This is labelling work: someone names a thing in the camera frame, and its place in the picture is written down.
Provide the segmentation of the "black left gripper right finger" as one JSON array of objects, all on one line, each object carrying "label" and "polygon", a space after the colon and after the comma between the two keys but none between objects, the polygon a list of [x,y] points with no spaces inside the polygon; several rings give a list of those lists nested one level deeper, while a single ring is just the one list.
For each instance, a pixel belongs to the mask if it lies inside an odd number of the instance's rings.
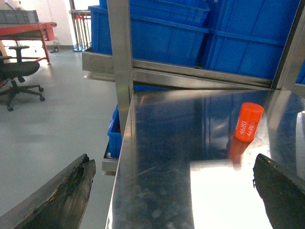
[{"label": "black left gripper right finger", "polygon": [[305,181],[263,154],[257,155],[253,172],[254,187],[272,228],[303,229]]}]

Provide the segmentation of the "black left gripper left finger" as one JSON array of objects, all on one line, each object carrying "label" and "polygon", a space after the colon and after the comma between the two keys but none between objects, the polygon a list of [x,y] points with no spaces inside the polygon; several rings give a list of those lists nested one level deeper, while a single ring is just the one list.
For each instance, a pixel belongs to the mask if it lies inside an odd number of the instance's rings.
[{"label": "black left gripper left finger", "polygon": [[2,229],[78,229],[87,208],[96,164],[86,154],[0,218]]}]

